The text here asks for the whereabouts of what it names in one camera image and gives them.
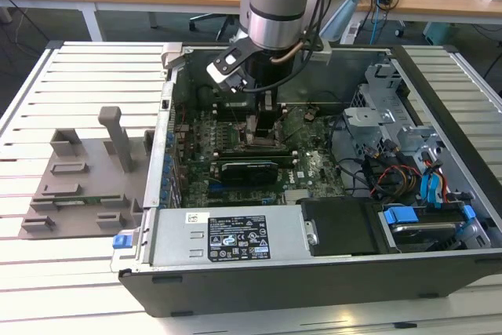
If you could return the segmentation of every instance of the motherboard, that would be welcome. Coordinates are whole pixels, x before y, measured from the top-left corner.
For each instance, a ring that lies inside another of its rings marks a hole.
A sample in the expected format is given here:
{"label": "motherboard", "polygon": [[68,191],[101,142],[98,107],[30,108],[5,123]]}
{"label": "motherboard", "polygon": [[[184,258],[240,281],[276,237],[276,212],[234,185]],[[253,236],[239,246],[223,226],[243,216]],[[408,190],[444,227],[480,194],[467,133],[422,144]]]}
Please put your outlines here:
{"label": "motherboard", "polygon": [[287,107],[280,119],[281,145],[250,151],[243,142],[246,122],[237,117],[224,122],[212,111],[180,107],[174,129],[180,206],[282,205],[345,195],[328,148],[334,117],[317,116],[318,110]]}

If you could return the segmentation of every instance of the blue latch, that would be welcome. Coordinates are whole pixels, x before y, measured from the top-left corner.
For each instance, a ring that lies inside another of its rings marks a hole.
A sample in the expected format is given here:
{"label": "blue latch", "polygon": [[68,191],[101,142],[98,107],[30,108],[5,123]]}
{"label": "blue latch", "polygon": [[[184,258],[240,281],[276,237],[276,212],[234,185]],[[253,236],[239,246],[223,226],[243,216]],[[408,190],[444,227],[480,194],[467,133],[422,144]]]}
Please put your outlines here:
{"label": "blue latch", "polygon": [[133,247],[133,235],[116,235],[113,238],[114,249],[128,249]]}
{"label": "blue latch", "polygon": [[476,212],[474,212],[474,209],[467,204],[464,206],[464,215],[467,218],[467,221],[469,221],[476,217]]}
{"label": "blue latch", "polygon": [[427,201],[434,204],[435,208],[441,208],[441,204],[438,203],[438,187],[439,187],[439,177],[434,174],[431,179],[431,185],[429,186],[429,192],[427,193]]}
{"label": "blue latch", "polygon": [[384,211],[387,224],[418,223],[418,217],[413,207],[391,207]]}

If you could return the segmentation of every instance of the gray carpet floor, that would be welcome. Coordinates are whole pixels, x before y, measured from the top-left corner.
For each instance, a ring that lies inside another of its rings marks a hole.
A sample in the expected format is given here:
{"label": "gray carpet floor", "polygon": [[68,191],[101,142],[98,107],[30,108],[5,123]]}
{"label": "gray carpet floor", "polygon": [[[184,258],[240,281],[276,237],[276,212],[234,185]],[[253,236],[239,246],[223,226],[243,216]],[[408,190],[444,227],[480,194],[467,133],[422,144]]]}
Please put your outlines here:
{"label": "gray carpet floor", "polygon": [[[26,48],[18,48],[15,41],[31,46],[40,53],[45,47],[44,38],[35,30],[30,22],[23,19],[21,13],[15,9],[10,10],[13,22],[2,25],[0,33],[0,115],[9,106],[10,101],[21,87],[36,63],[36,56]],[[29,9],[28,16],[52,40],[64,41],[89,41],[89,34],[78,11],[58,9]],[[100,20],[104,26],[108,41],[116,42],[212,42],[220,29],[223,19],[204,20],[197,24],[197,31],[188,30],[188,19],[192,16],[187,13],[158,13],[157,29],[151,29],[146,13],[136,12],[101,12]],[[395,36],[397,22],[389,21],[385,24],[379,44],[427,45],[422,35],[424,23],[408,23],[402,38]],[[483,26],[496,30],[495,26]],[[223,40],[228,40],[237,31],[236,26],[230,26]],[[455,33],[448,38],[446,44],[458,48],[467,61],[483,75],[495,57],[502,53],[499,41],[502,41],[501,31],[476,30],[471,25],[456,25]],[[356,43],[367,44],[371,37],[371,30],[363,31]],[[491,70],[488,83],[497,91],[502,90],[502,60]]]}

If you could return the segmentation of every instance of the blue plastic clip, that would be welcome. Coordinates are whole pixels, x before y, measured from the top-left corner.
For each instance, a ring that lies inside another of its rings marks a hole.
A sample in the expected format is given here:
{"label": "blue plastic clip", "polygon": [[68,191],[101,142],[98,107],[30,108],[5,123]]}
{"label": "blue plastic clip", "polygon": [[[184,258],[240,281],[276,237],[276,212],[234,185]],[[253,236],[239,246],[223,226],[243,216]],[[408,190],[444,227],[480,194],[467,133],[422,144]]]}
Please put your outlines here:
{"label": "blue plastic clip", "polygon": [[116,235],[111,244],[114,249],[128,249],[133,247],[133,235]]}
{"label": "blue plastic clip", "polygon": [[474,212],[474,209],[466,204],[464,206],[464,215],[467,218],[467,221],[472,220],[476,217],[476,212]]}
{"label": "blue plastic clip", "polygon": [[418,223],[415,209],[409,206],[391,207],[384,211],[387,224]]}

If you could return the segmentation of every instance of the sticker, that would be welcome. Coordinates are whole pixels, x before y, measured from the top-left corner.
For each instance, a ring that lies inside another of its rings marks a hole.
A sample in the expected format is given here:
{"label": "sticker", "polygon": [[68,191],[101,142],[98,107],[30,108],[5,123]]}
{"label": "sticker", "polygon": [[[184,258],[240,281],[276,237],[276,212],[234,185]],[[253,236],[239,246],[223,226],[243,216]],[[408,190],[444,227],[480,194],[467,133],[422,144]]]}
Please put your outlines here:
{"label": "sticker", "polygon": [[204,224],[209,219],[209,212],[187,212],[186,224]]}
{"label": "sticker", "polygon": [[212,262],[271,258],[265,216],[210,217],[205,222]]}

